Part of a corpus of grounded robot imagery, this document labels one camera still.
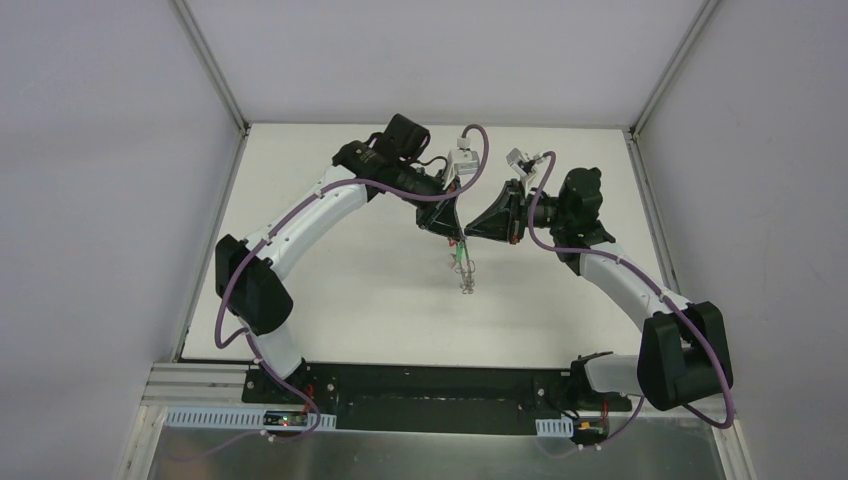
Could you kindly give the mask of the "green headed key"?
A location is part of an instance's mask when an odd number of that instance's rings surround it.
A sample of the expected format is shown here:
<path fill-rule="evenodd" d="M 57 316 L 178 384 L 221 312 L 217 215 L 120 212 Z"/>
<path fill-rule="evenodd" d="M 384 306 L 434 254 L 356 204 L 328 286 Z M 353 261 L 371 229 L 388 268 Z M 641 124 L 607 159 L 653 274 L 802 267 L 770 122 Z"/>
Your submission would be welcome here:
<path fill-rule="evenodd" d="M 455 253 L 454 253 L 454 265 L 460 265 L 463 262 L 463 256 L 465 254 L 465 243 L 458 242 L 456 244 Z"/>

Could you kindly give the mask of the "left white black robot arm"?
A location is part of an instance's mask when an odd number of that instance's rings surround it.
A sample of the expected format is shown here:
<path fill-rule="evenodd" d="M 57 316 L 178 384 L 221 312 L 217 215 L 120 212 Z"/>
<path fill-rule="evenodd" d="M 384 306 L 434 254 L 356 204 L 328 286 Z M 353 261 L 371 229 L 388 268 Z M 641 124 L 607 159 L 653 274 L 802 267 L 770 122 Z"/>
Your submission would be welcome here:
<path fill-rule="evenodd" d="M 397 194 L 416 209 L 417 225 L 456 240 L 461 181 L 449 166 L 431 175 L 419 157 L 431 138 L 397 114 L 381 132 L 353 140 L 332 157 L 313 188 L 277 219 L 242 239 L 227 234 L 214 251 L 214 289 L 221 323 L 234 315 L 257 359 L 269 366 L 266 389 L 281 404 L 297 402 L 304 359 L 287 325 L 294 300 L 284 285 L 301 257 L 343 218 L 377 195 Z"/>

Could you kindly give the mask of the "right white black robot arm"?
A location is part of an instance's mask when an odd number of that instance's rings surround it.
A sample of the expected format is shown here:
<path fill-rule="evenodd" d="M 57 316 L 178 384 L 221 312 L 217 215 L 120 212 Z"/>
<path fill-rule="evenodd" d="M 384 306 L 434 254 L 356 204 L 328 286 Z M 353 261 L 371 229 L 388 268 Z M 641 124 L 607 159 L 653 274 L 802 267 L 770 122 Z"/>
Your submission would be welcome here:
<path fill-rule="evenodd" d="M 604 292 L 641 333 L 637 355 L 599 353 L 572 363 L 569 400 L 595 408 L 607 393 L 638 395 L 666 411 L 712 395 L 730 404 L 733 372 L 721 311 L 662 288 L 637 267 L 600 218 L 601 172 L 575 168 L 559 193 L 527 190 L 510 180 L 497 200 L 465 227 L 471 237 L 519 243 L 546 230 L 552 251 L 576 275 Z"/>

